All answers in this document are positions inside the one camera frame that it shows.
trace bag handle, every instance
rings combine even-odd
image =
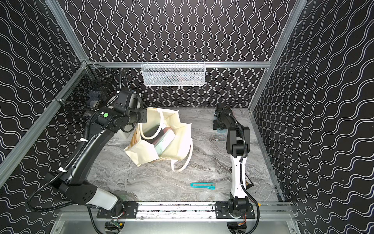
[[[171,170],[172,170],[172,171],[174,171],[174,172],[181,172],[181,171],[183,171],[183,170],[187,167],[188,163],[189,163],[190,160],[191,160],[191,156],[192,156],[192,148],[193,148],[193,146],[192,146],[192,138],[191,138],[190,154],[188,155],[188,158],[187,158],[186,163],[185,163],[185,164],[183,165],[183,167],[181,167],[180,169],[175,170],[175,169],[174,169],[174,163],[178,162],[178,160],[177,160],[177,159],[172,159],[172,160],[171,160]]]
[[[160,125],[159,125],[159,128],[157,129],[156,133],[155,133],[153,136],[151,136],[151,137],[146,137],[146,136],[143,134],[143,124],[138,124],[140,135],[141,135],[144,139],[146,139],[146,140],[151,140],[151,139],[157,137],[157,135],[158,135],[158,134],[160,133],[160,131],[162,130],[162,125],[163,125],[163,121],[164,121],[164,119],[163,119],[163,113],[162,113],[162,110],[159,110],[159,109],[157,109],[157,112],[160,113]]]

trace wire mesh basket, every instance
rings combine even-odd
[[[65,113],[82,118],[102,107],[112,93],[110,86],[114,77],[111,69],[89,65],[68,91],[68,97],[60,102]]]
[[[143,61],[140,72],[146,86],[203,86],[205,61]]]

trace teal utility knife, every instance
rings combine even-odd
[[[215,189],[215,183],[191,183],[191,187]]]

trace black mounting bracket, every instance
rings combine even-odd
[[[123,205],[123,210],[125,213],[123,216],[120,217],[120,219],[135,219],[138,213],[139,204],[134,201],[133,202],[127,201],[127,202],[123,202],[122,205]],[[111,216],[109,214],[109,211],[99,210],[99,212],[97,212],[96,218],[111,219]]]
[[[215,211],[216,219],[232,219],[230,215],[230,208],[227,202],[217,202],[213,205],[213,210]],[[253,211],[253,206],[250,203],[248,207],[248,212],[246,212],[247,219],[255,219],[255,212]]]

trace black wallpaper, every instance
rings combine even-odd
[[[44,1],[0,1],[0,163],[80,64]]]
[[[0,162],[80,64],[43,0],[0,1]],[[0,188],[0,233],[49,233],[54,212],[30,213],[24,202],[73,152],[82,123],[59,112]],[[33,204],[61,203],[50,188]]]
[[[254,111],[301,233],[374,232],[374,1],[309,0]]]
[[[0,233],[50,233],[57,211],[27,212],[25,199],[74,152],[85,124],[59,111],[0,189]],[[35,207],[62,204],[60,192],[46,188],[32,200]]]
[[[295,0],[59,0],[92,61],[268,61]]]
[[[140,69],[127,71],[147,107],[215,107],[217,101],[227,107],[248,107],[264,69],[207,69],[204,86],[145,86]]]

